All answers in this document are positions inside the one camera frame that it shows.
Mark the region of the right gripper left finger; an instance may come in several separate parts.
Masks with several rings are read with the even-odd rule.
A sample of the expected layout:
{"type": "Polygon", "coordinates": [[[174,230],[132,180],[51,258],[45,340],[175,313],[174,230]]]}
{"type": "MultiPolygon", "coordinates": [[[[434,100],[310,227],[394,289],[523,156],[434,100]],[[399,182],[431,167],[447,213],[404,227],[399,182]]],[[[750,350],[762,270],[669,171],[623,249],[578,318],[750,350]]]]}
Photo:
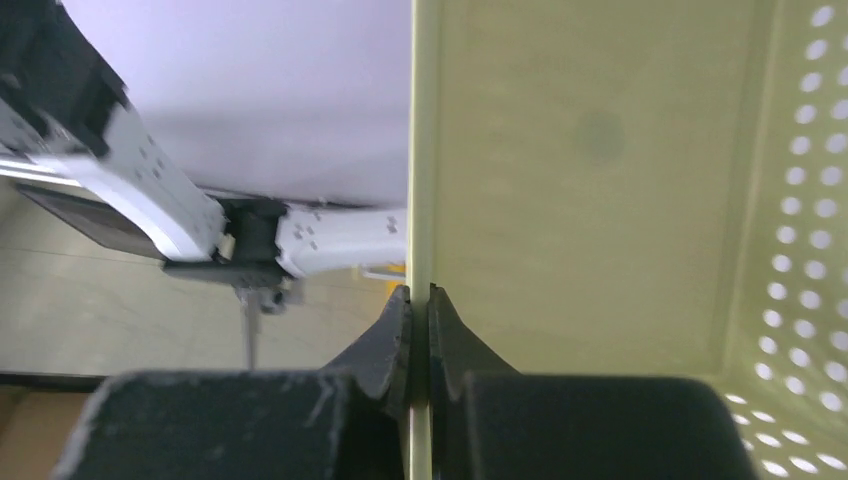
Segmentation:
{"type": "Polygon", "coordinates": [[[411,308],[316,370],[147,370],[86,401],[55,479],[401,479],[411,308]]]}

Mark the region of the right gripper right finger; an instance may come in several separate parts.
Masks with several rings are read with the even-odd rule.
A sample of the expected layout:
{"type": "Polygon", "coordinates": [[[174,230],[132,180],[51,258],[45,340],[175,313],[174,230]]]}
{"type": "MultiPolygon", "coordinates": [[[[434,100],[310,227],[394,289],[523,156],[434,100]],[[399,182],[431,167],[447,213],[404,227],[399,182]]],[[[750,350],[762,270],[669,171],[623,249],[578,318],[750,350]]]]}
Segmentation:
{"type": "Polygon", "coordinates": [[[729,409],[703,382],[522,374],[432,286],[438,479],[753,479],[729,409]]]}

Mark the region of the yellow-green perforated basket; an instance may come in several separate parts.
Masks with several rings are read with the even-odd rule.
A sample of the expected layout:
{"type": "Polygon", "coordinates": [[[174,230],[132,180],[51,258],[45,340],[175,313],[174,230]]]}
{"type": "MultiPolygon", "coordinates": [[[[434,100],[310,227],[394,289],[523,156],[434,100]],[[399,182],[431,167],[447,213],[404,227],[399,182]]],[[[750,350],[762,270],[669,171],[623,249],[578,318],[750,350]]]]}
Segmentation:
{"type": "Polygon", "coordinates": [[[712,386],[847,475],[847,5],[417,1],[412,285],[524,372],[712,386]]]}

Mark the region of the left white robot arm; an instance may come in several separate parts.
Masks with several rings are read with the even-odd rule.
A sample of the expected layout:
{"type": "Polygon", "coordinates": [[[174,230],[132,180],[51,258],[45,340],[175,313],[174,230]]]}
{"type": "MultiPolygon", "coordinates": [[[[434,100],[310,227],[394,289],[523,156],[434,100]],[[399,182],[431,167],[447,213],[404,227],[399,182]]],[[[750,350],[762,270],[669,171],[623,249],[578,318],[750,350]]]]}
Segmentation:
{"type": "Polygon", "coordinates": [[[217,198],[155,142],[124,82],[57,1],[1,5],[1,173],[101,246],[174,277],[276,289],[402,263],[402,208],[217,198]]]}

